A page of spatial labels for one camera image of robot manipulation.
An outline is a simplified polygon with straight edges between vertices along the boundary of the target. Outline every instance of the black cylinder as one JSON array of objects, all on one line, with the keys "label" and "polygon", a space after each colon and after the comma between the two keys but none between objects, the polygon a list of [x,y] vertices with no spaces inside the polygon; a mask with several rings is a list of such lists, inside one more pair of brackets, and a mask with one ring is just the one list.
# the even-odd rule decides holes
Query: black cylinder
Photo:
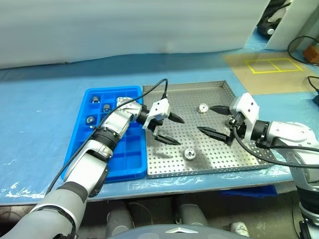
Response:
[{"label": "black cylinder", "polygon": [[106,145],[112,151],[114,151],[117,143],[120,140],[120,136],[111,129],[99,128],[92,135],[92,139]]},{"label": "black cylinder", "polygon": [[147,119],[147,117],[148,117],[148,113],[149,113],[150,111],[146,108],[146,106],[145,105],[142,105],[142,110],[141,110],[141,112],[140,112],[140,115],[139,115],[139,117],[137,117],[137,119],[136,119],[136,122],[138,122],[138,123],[140,123],[140,124],[145,124],[145,121],[146,121],[146,119]]},{"label": "black cylinder", "polygon": [[304,209],[319,215],[319,192],[297,187],[300,202]]},{"label": "black cylinder", "polygon": [[263,135],[266,136],[266,132],[269,126],[269,122],[267,121],[262,121],[262,120],[257,120],[253,132],[251,134],[251,140],[258,140],[260,139]]}]

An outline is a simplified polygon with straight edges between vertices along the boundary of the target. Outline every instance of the wire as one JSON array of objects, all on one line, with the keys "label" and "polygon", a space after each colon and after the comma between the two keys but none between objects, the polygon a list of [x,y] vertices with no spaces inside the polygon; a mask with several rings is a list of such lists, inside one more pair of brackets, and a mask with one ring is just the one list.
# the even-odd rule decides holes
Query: wire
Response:
[{"label": "wire", "polygon": [[290,146],[290,145],[270,146],[270,148],[291,148],[291,149],[301,149],[301,150],[319,152],[319,148],[302,147],[302,146]]},{"label": "wire", "polygon": [[46,195],[52,190],[54,184],[56,183],[56,181],[58,180],[58,178],[60,177],[60,175],[62,174],[62,172],[70,165],[70,163],[74,160],[74,158],[76,157],[76,155],[82,150],[82,148],[84,147],[84,145],[89,141],[89,139],[91,138],[91,136],[96,132],[96,130],[101,127],[101,125],[104,123],[104,121],[114,112],[116,111],[118,108],[131,103],[133,101],[137,101],[140,98],[143,98],[144,96],[146,96],[147,94],[149,94],[151,91],[153,91],[157,86],[159,86],[161,83],[165,82],[165,90],[164,90],[164,94],[166,95],[167,92],[167,85],[168,85],[168,79],[162,79],[159,82],[156,83],[156,85],[154,85],[150,90],[148,90],[147,92],[145,92],[144,94],[131,99],[129,101],[124,102],[123,104],[120,104],[119,106],[115,107],[113,110],[111,110],[99,123],[99,125],[92,131],[92,133],[86,138],[86,140],[81,144],[81,146],[75,151],[75,153],[70,157],[70,159],[63,165],[63,167],[60,169],[60,171],[57,173],[57,175],[55,176],[55,178],[52,180],[51,184],[49,185],[47,191],[46,191]]},{"label": "wire", "polygon": [[270,12],[268,12],[267,14],[265,14],[265,15],[263,16],[263,18],[274,15],[278,10],[280,10],[280,9],[282,9],[282,8],[285,8],[285,7],[288,7],[290,4],[291,4],[291,2],[290,2],[290,3],[287,3],[287,4],[285,4],[285,5],[282,5],[282,6],[279,6],[279,7],[276,7],[276,8],[274,8],[274,9],[272,9]]},{"label": "wire", "polygon": [[235,135],[236,140],[238,141],[238,143],[240,144],[240,146],[242,146],[244,148],[244,150],[246,150],[248,153],[250,153],[251,155],[255,156],[256,158],[259,158],[260,160],[266,161],[268,163],[273,163],[273,164],[278,164],[278,165],[282,165],[282,166],[286,166],[286,167],[294,167],[294,168],[319,168],[319,164],[298,164],[298,163],[288,163],[288,162],[280,162],[277,160],[272,160],[272,159],[268,159],[268,158],[264,158],[262,156],[260,156],[259,154],[255,153],[254,151],[250,150],[244,143],[243,141],[241,141],[240,137],[238,136],[237,133],[237,128],[233,127],[233,132]]},{"label": "wire", "polygon": [[319,77],[317,77],[317,76],[307,76],[309,84],[319,93],[319,89],[311,82],[310,78],[319,79]]},{"label": "wire", "polygon": [[135,205],[138,205],[138,206],[144,208],[149,213],[149,216],[150,216],[150,219],[151,219],[151,225],[153,225],[153,217],[152,217],[152,214],[149,211],[149,209],[147,207],[145,207],[144,205],[140,204],[140,203],[136,203],[136,202],[129,203],[129,205],[132,205],[132,204],[133,205],[135,204]]},{"label": "wire", "polygon": [[293,226],[294,226],[294,230],[296,233],[296,236],[300,239],[297,229],[296,229],[296,225],[295,225],[295,215],[294,215],[294,201],[293,201],[293,196],[291,195],[291,192],[289,193],[290,195],[290,200],[291,200],[291,217],[293,219]]},{"label": "wire", "polygon": [[291,54],[291,52],[290,52],[290,46],[291,46],[291,44],[292,44],[294,41],[296,41],[296,40],[298,40],[298,39],[301,39],[301,38],[310,38],[310,39],[314,40],[317,44],[319,44],[319,41],[318,41],[317,39],[311,37],[311,36],[299,36],[299,37],[296,37],[294,40],[292,40],[292,41],[289,43],[289,45],[288,45],[288,47],[287,47],[287,52],[288,52],[289,56],[290,56],[291,58],[293,58],[294,60],[299,61],[299,62],[301,62],[301,63],[311,64],[311,65],[314,65],[314,66],[319,66],[319,63],[316,63],[316,62],[308,62],[308,61],[302,61],[302,60],[297,59],[296,57],[294,57],[294,56]]}]

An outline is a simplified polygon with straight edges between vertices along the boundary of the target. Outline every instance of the yellow tape marking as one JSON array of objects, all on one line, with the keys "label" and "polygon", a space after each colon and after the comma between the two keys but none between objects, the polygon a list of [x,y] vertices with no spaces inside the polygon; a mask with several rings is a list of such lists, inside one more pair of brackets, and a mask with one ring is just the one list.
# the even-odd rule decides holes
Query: yellow tape marking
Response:
[{"label": "yellow tape marking", "polygon": [[[272,61],[278,61],[278,60],[288,60],[290,63],[292,63],[294,66],[297,67],[297,69],[292,70],[281,70],[274,62]],[[260,62],[260,61],[266,61],[269,62],[273,67],[276,68],[275,71],[255,71],[254,68],[249,64],[250,62]],[[262,59],[262,60],[245,60],[246,65],[249,67],[249,69],[253,72],[253,74],[265,74],[265,73],[278,73],[278,72],[293,72],[293,71],[304,71],[297,63],[293,62],[289,58],[271,58],[271,59]]]}]

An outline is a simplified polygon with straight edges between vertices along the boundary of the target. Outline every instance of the white wall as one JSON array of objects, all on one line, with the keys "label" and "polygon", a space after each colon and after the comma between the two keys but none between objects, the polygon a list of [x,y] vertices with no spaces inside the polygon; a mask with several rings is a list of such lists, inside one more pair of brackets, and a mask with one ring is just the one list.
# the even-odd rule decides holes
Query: white wall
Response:
[{"label": "white wall", "polygon": [[0,68],[244,47],[269,0],[0,0]]}]

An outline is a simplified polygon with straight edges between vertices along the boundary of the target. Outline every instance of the blue table surface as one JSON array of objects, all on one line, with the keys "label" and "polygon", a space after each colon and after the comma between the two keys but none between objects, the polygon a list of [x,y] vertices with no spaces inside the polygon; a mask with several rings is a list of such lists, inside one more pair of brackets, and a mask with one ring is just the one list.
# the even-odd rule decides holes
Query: blue table surface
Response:
[{"label": "blue table surface", "polygon": [[[226,80],[236,95],[246,92],[223,54],[264,51],[253,35],[244,49],[200,54],[115,56],[63,65],[0,70],[0,204],[37,203],[63,164],[79,107],[88,88]],[[318,68],[309,66],[313,71]],[[298,121],[318,135],[314,93],[255,95],[260,119]],[[218,173],[105,184],[93,200],[130,198],[291,181],[289,169]],[[59,179],[56,186],[62,184]]]}]

